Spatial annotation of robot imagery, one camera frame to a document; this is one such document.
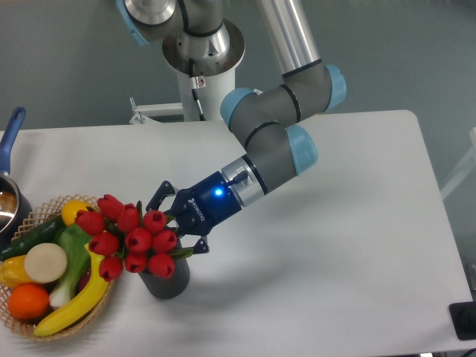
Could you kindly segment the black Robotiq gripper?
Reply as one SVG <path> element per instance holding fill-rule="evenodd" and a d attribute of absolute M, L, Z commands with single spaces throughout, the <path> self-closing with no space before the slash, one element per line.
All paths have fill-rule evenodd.
<path fill-rule="evenodd" d="M 163 181 L 145 211 L 159 210 L 164 200 L 171 196 L 176 197 L 166 214 L 175 218 L 179 233 L 201 236 L 194 246 L 184 248 L 190 256 L 208 254 L 210 246 L 205 235 L 242 209 L 219 171 L 179 192 L 169 181 Z"/>

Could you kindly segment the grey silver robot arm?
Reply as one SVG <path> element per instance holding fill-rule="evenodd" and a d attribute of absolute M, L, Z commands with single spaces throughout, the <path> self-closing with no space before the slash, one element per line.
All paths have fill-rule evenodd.
<path fill-rule="evenodd" d="M 188 189 L 164 182 L 148 204 L 155 210 L 172 196 L 168 213 L 176 234 L 199 238 L 192 248 L 174 249 L 173 258 L 206 253 L 215 226 L 315 164 L 315 144 L 300 122 L 344 100 L 344 76 L 322 63 L 299 1 L 257 2 L 283 78 L 268 91 L 235 87 L 245 42 L 224 18 L 221 1 L 119 1 L 117 6 L 138 44 L 161 41 L 181 86 L 179 103 L 133 106 L 135 119 L 222 120 L 245 150 Z"/>

